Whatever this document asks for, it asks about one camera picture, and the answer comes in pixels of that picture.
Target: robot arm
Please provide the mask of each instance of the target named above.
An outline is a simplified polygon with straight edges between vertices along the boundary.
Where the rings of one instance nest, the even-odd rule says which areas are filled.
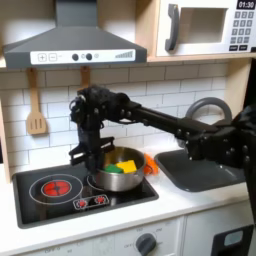
[[[85,162],[91,172],[103,168],[104,154],[114,149],[113,137],[100,138],[104,120],[125,125],[143,123],[184,140],[190,160],[207,159],[243,168],[256,220],[256,107],[247,107],[230,124],[220,121],[208,125],[144,108],[123,93],[92,86],[78,92],[70,109],[79,136],[78,147],[70,152],[72,165]]]

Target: wooden spatula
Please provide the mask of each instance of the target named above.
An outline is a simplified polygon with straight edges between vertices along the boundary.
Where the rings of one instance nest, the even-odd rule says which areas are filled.
[[[82,77],[82,88],[88,88],[90,86],[90,68],[89,67],[81,67],[81,77]]]
[[[31,100],[31,113],[27,118],[27,131],[31,135],[46,133],[46,121],[39,111],[36,69],[27,69],[27,76],[29,81]]]

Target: oven knob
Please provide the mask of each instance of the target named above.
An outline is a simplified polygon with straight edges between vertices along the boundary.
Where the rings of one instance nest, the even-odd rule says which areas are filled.
[[[148,255],[156,247],[156,239],[152,234],[144,234],[136,241],[136,247],[141,255]]]
[[[103,204],[103,203],[105,203],[105,198],[103,196],[98,196],[95,198],[95,203]]]
[[[87,53],[87,54],[86,54],[86,59],[87,59],[87,60],[92,60],[92,55],[91,55],[90,53]]]
[[[78,56],[77,54],[73,54],[73,55],[72,55],[72,59],[73,59],[74,61],[78,61],[79,56]]]
[[[84,200],[80,200],[79,206],[80,206],[80,207],[86,206],[86,202],[85,202]]]

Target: gray sink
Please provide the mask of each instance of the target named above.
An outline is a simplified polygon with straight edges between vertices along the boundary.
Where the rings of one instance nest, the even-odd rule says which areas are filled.
[[[206,160],[190,161],[185,150],[160,153],[155,160],[178,188],[189,192],[221,188],[245,181],[243,170]]]

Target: red glowing burner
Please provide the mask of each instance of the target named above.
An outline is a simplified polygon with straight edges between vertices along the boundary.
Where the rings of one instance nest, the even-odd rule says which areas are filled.
[[[64,196],[71,190],[71,185],[67,181],[51,181],[43,186],[43,193],[49,197]]]

